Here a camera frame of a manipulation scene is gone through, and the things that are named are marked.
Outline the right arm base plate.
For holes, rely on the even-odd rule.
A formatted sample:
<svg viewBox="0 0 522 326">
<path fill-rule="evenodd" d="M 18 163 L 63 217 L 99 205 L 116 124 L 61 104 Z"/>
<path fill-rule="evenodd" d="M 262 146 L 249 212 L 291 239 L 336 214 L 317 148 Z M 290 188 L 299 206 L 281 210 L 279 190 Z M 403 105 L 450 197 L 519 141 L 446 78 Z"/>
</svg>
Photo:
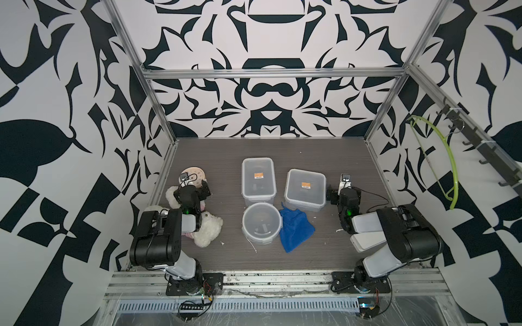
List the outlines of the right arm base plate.
<svg viewBox="0 0 522 326">
<path fill-rule="evenodd" d="M 330 291 L 333 293 L 376 294 L 391 293 L 392 287 L 387 277 L 372 278 L 364 272 L 332 272 Z"/>
</svg>

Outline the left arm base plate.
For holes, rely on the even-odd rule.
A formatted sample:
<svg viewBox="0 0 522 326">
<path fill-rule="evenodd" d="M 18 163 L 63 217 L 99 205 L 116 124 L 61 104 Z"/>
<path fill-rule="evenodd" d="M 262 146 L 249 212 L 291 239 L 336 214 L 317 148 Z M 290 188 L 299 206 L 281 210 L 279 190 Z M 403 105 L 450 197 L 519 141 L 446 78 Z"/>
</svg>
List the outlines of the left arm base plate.
<svg viewBox="0 0 522 326">
<path fill-rule="evenodd" d="M 224 274 L 204 273 L 188 280 L 169 276 L 166 296 L 216 295 L 223 288 Z"/>
</svg>

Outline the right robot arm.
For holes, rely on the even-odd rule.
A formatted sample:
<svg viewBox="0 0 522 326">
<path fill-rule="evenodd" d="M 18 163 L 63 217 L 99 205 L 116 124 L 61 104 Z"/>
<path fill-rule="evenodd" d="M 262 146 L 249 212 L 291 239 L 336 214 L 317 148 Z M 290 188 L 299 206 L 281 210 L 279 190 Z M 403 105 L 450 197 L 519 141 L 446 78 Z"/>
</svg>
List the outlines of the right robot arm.
<svg viewBox="0 0 522 326">
<path fill-rule="evenodd" d="M 361 214 L 361 193 L 356 187 L 326 190 L 326 199 L 337 207 L 341 227 L 350 235 L 356 251 L 379 248 L 356 264 L 354 286 L 383 280 L 411 262 L 436 258 L 443 250 L 440 235 L 415 205 L 385 206 Z"/>
</svg>

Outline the tall rectangular clear lunch box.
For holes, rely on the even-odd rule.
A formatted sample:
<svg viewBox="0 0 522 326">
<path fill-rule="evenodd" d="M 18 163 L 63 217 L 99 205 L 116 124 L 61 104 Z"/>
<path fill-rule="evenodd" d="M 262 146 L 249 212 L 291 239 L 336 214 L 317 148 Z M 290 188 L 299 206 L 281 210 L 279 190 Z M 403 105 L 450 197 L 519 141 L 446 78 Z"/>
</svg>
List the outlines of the tall rectangular clear lunch box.
<svg viewBox="0 0 522 326">
<path fill-rule="evenodd" d="M 273 204 L 277 194 L 275 167 L 271 158 L 246 158 L 241 166 L 241 194 L 246 206 Z"/>
</svg>

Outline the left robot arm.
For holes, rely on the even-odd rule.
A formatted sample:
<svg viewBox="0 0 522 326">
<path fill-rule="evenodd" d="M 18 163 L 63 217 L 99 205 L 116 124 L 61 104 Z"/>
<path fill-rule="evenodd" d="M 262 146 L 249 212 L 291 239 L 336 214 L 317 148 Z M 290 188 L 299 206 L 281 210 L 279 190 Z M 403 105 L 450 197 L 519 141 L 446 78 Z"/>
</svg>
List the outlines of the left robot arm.
<svg viewBox="0 0 522 326">
<path fill-rule="evenodd" d="M 174 191 L 179 208 L 143 212 L 130 246 L 131 265 L 162 270 L 174 281 L 202 286 L 201 264 L 182 251 L 182 235 L 201 229 L 201 202 L 211 195 L 206 181 L 201 187 L 181 186 Z"/>
</svg>

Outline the blue microfiber cloth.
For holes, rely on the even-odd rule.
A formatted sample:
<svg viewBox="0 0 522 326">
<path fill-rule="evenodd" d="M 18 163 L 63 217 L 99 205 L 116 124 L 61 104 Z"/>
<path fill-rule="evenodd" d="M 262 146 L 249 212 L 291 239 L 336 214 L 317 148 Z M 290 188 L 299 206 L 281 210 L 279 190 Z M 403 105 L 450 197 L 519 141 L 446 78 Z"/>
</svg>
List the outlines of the blue microfiber cloth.
<svg viewBox="0 0 522 326">
<path fill-rule="evenodd" d="M 282 206 L 279 211 L 282 227 L 279 232 L 281 244 L 286 253 L 291 253 L 315 233 L 315 227 L 309 222 L 305 212 L 291 210 Z"/>
</svg>

